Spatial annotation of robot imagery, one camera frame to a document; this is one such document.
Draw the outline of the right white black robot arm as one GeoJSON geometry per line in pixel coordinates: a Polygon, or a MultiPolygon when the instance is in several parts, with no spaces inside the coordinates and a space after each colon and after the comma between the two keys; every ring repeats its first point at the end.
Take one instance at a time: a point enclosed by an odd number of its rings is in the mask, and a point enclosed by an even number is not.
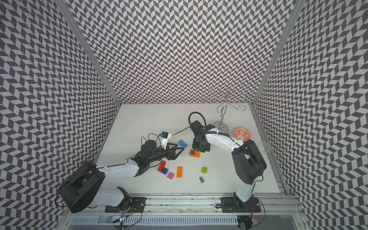
{"type": "Polygon", "coordinates": [[[194,111],[188,116],[189,128],[194,134],[192,147],[195,151],[207,152],[211,146],[216,146],[231,155],[240,184],[235,191],[235,197],[242,203],[253,197],[257,178],[262,177],[267,164],[256,143],[252,140],[236,140],[227,133],[223,133],[214,125],[202,125],[198,120],[191,121],[191,116],[199,115],[204,122],[204,116],[194,111]]]}

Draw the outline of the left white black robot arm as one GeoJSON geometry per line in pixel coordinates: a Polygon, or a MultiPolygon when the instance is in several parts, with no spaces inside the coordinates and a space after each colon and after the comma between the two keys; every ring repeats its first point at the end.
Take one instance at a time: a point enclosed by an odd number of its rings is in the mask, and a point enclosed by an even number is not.
{"type": "Polygon", "coordinates": [[[109,188],[110,182],[123,178],[133,178],[144,174],[153,162],[163,159],[176,160],[184,151],[177,144],[168,143],[165,148],[148,140],[140,151],[124,163],[96,165],[92,161],[82,164],[57,189],[56,197],[61,197],[65,206],[78,213],[90,206],[105,206],[118,212],[133,210],[131,195],[121,186],[109,188]]]}

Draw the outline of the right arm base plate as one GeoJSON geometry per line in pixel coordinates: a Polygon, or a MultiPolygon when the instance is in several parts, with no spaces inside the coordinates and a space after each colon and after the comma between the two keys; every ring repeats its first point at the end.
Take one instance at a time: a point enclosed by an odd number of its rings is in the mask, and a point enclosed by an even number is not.
{"type": "Polygon", "coordinates": [[[237,196],[222,197],[220,205],[223,213],[261,213],[261,205],[257,197],[242,202],[237,196]]]}

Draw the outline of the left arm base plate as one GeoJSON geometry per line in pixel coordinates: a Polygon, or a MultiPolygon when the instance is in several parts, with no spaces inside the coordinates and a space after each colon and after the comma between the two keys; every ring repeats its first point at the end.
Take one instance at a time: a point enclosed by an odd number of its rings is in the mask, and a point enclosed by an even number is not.
{"type": "Polygon", "coordinates": [[[141,213],[146,205],[146,197],[124,198],[117,206],[106,206],[105,213],[141,213]]]}

